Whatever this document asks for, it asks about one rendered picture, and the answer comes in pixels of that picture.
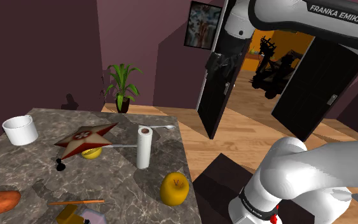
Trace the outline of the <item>dark wooden furniture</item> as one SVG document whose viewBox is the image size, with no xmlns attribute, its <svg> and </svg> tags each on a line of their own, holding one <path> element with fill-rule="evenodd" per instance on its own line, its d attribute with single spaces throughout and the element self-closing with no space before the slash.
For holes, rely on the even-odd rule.
<svg viewBox="0 0 358 224">
<path fill-rule="evenodd" d="M 261 38 L 259 55 L 263 55 L 263 59 L 256 69 L 256 74 L 249 80 L 253 88 L 265 91 L 267 99 L 273 99 L 284 91 L 295 70 L 291 67 L 293 61 L 303 57 L 303 54 L 289 50 L 279 60 L 273 61 L 276 46 L 270 40 L 264 36 Z"/>
</svg>

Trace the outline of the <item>silver spoon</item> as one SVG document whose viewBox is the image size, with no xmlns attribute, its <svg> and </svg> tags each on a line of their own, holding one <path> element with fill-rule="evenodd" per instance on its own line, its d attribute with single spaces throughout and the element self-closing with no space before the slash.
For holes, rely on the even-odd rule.
<svg viewBox="0 0 358 224">
<path fill-rule="evenodd" d="M 166 129 L 169 129 L 169 130 L 172 130 L 172 129 L 175 129 L 176 126 L 174 125 L 139 125 L 139 127 L 149 127 L 149 128 L 166 128 Z"/>
</svg>

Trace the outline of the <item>green potted plant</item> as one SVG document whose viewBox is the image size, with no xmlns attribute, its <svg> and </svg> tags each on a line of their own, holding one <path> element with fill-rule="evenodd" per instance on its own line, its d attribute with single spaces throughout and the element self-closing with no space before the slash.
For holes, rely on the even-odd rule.
<svg viewBox="0 0 358 224">
<path fill-rule="evenodd" d="M 132 71 L 143 73 L 138 67 L 132 67 L 131 64 L 110 65 L 108 70 L 114 69 L 109 74 L 114 78 L 115 84 L 110 84 L 104 92 L 106 96 L 109 92 L 115 93 L 116 108 L 119 113 L 127 113 L 130 101 L 135 101 L 134 97 L 127 94 L 127 90 L 131 90 L 135 96 L 140 95 L 139 90 L 134 84 L 127 84 L 128 75 Z"/>
</svg>

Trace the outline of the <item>white paper towel roll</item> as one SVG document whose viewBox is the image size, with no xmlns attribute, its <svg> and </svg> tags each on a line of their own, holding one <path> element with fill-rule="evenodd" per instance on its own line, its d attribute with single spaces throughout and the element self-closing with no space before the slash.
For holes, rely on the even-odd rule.
<svg viewBox="0 0 358 224">
<path fill-rule="evenodd" d="M 153 130 L 150 127 L 140 125 L 137 131 L 137 168 L 149 167 Z"/>
</svg>

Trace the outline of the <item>dark robot stand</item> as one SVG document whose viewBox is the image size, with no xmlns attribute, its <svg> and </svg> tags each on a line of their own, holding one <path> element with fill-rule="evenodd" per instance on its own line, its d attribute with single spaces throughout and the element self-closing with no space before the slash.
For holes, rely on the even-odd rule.
<svg viewBox="0 0 358 224">
<path fill-rule="evenodd" d="M 193 182 L 202 224 L 232 224 L 228 204 L 253 173 L 219 154 Z M 279 203 L 283 224 L 314 224 L 314 215 L 291 200 Z"/>
</svg>

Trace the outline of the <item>yellow apple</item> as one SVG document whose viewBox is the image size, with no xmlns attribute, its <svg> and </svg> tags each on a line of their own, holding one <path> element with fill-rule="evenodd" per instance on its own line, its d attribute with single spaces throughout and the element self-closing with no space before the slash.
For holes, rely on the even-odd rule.
<svg viewBox="0 0 358 224">
<path fill-rule="evenodd" d="M 189 183 L 185 175 L 171 172 L 165 176 L 160 187 L 160 198 L 165 205 L 182 204 L 189 192 Z"/>
</svg>

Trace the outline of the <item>red and cream star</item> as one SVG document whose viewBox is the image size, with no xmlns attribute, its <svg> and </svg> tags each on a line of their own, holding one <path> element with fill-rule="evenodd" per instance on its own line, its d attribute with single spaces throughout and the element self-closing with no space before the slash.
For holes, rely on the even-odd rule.
<svg viewBox="0 0 358 224">
<path fill-rule="evenodd" d="M 110 145 L 111 142 L 105 139 L 103 135 L 109 132 L 117 124 L 118 123 L 110 123 L 105 125 L 80 127 L 70 136 L 55 143 L 56 146 L 65 148 L 61 159 L 64 160 L 85 150 Z"/>
</svg>

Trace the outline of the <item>pale lilac box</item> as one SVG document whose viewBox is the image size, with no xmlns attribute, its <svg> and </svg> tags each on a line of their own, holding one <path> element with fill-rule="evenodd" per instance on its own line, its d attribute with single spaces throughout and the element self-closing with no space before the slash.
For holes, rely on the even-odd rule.
<svg viewBox="0 0 358 224">
<path fill-rule="evenodd" d="M 105 215 L 93 209 L 85 209 L 81 213 L 81 217 L 83 217 L 85 220 L 89 220 L 89 224 L 107 224 Z"/>
</svg>

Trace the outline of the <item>orange pencil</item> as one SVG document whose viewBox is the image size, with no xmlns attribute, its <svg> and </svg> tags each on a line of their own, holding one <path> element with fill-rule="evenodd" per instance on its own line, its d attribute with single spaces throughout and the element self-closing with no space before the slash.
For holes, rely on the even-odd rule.
<svg viewBox="0 0 358 224">
<path fill-rule="evenodd" d="M 97 200 L 77 200 L 77 201 L 60 201 L 60 202 L 51 202 L 47 205 L 68 205 L 68 204 L 94 204 L 94 203 L 104 203 L 104 199 Z"/>
</svg>

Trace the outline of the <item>white cup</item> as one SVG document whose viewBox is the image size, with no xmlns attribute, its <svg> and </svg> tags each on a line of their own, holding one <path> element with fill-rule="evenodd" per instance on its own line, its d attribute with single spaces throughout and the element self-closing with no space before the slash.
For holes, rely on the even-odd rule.
<svg viewBox="0 0 358 224">
<path fill-rule="evenodd" d="M 34 120 L 31 115 L 16 116 L 3 122 L 10 143 L 14 146 L 24 146 L 38 138 Z"/>
</svg>

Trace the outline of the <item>yellow block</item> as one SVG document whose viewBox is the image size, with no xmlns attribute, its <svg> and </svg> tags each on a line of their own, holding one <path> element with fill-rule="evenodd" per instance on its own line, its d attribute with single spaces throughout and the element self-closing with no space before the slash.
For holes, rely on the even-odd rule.
<svg viewBox="0 0 358 224">
<path fill-rule="evenodd" d="M 56 217 L 58 224 L 84 224 L 84 218 L 75 214 L 77 205 L 69 204 Z"/>
</svg>

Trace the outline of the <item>framed wall picture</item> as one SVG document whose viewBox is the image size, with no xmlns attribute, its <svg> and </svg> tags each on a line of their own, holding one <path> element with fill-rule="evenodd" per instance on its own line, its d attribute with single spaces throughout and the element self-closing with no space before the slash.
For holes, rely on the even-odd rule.
<svg viewBox="0 0 358 224">
<path fill-rule="evenodd" d="M 192 1 L 189 8 L 184 46 L 212 48 L 222 7 Z"/>
</svg>

